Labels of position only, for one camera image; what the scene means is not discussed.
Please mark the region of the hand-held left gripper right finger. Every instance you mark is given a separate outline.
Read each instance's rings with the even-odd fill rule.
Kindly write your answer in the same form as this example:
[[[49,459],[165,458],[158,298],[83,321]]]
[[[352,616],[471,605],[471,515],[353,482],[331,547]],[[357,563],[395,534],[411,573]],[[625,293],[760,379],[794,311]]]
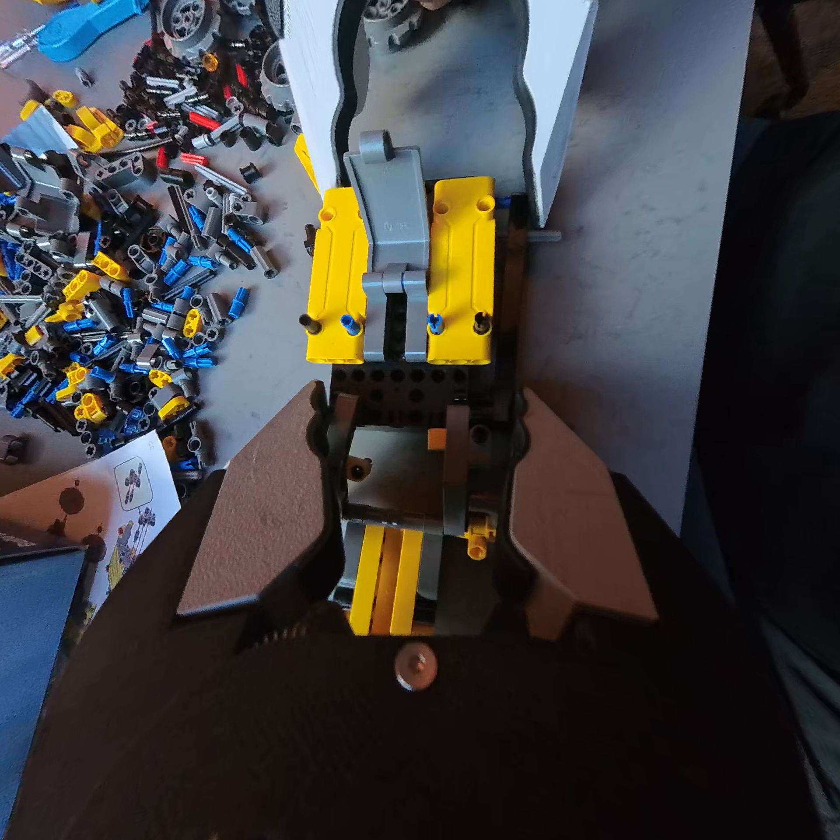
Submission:
[[[512,472],[508,533],[536,576],[524,603],[528,635],[554,642],[580,609],[656,622],[609,470],[533,389],[521,395],[527,440]]]

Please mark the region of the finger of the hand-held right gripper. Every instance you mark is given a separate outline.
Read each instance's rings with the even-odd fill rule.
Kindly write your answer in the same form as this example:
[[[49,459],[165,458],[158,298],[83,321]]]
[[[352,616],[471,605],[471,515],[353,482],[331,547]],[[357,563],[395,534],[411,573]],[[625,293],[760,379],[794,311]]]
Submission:
[[[361,98],[361,1],[284,2],[280,52],[317,187],[343,186]]]
[[[569,147],[596,1],[512,1],[521,45],[513,89],[524,120],[522,171],[536,225],[548,222]]]

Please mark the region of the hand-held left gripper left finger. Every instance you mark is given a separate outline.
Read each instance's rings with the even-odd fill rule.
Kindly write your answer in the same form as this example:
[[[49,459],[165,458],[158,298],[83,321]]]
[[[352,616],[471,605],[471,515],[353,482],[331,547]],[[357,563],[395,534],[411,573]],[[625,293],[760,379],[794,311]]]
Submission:
[[[181,600],[189,623],[241,615],[261,631],[343,631],[329,603],[344,567],[320,380],[304,385],[226,467]]]

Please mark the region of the white instruction booklet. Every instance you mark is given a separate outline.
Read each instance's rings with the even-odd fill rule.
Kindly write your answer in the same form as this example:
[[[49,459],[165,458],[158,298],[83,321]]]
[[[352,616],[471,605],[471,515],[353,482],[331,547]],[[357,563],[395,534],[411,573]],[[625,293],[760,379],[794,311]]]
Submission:
[[[180,510],[156,433],[2,498],[2,519],[87,548],[82,604],[93,617]]]

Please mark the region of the yellow black building-block vehicle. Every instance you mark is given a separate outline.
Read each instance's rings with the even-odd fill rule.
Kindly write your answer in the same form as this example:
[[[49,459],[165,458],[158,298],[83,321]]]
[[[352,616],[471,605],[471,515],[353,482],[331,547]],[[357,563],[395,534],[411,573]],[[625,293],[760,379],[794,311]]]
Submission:
[[[325,457],[343,537],[331,599],[358,635],[424,641],[471,618],[464,566],[527,593],[508,527],[527,446],[519,322],[529,196],[489,175],[428,181],[387,131],[344,156],[326,190],[306,308],[307,360],[327,365]]]

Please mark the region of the grey toy wheel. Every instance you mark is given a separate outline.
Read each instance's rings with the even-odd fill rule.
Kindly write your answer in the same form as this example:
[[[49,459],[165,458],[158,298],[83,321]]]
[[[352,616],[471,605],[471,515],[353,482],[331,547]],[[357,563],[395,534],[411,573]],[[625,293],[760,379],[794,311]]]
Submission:
[[[164,1],[160,32],[165,47],[184,62],[199,64],[216,44],[221,25],[217,2]]]
[[[372,52],[389,54],[403,49],[424,19],[424,8],[414,1],[368,1],[364,8],[364,34]]]
[[[266,103],[281,114],[292,114],[296,109],[291,83],[276,41],[266,51],[260,68],[259,83]]]

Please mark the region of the yellow curved panel piece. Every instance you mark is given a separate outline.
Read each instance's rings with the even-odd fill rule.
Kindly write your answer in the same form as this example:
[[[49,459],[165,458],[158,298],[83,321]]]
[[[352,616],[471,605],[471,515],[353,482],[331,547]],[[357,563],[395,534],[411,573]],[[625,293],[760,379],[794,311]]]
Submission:
[[[293,150],[303,170],[306,172],[311,184],[317,193],[321,193],[316,173],[314,171],[312,158],[310,156],[306,138],[303,133],[300,133],[294,143]]]

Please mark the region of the person's dark clothing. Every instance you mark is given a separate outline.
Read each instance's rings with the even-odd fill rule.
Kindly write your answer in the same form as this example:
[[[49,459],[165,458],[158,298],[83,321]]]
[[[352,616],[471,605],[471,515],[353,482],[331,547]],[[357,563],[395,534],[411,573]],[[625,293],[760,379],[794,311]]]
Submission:
[[[738,128],[691,480],[700,557],[761,635],[838,838],[839,117]]]

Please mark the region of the blue brick separator tool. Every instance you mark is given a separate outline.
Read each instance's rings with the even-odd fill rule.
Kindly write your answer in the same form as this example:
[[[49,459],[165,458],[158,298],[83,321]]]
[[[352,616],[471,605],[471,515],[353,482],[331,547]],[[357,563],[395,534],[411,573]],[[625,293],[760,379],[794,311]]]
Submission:
[[[39,31],[37,49],[55,62],[80,57],[101,36],[144,13],[149,1],[100,1],[65,8]]]

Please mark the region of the blue cardboard box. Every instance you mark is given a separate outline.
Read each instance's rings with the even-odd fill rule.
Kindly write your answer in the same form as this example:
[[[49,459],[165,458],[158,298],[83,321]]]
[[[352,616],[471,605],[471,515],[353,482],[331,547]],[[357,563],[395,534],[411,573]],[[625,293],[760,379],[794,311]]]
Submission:
[[[25,760],[85,553],[53,534],[1,523],[2,764]]]

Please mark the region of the pile of building-block parts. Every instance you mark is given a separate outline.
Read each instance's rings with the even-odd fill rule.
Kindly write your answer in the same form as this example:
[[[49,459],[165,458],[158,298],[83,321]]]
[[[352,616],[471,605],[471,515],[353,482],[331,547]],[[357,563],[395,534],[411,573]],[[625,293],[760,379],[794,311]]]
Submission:
[[[280,41],[282,2],[217,2],[216,44],[175,58],[150,2],[150,36],[115,108],[29,82],[18,133],[2,140],[2,413],[80,441],[89,459],[157,433],[175,490],[205,477],[211,444],[197,414],[249,290],[206,290],[220,270],[278,265],[255,237],[267,220],[252,185],[206,152],[249,151],[299,133],[297,111],[263,99],[260,68]]]

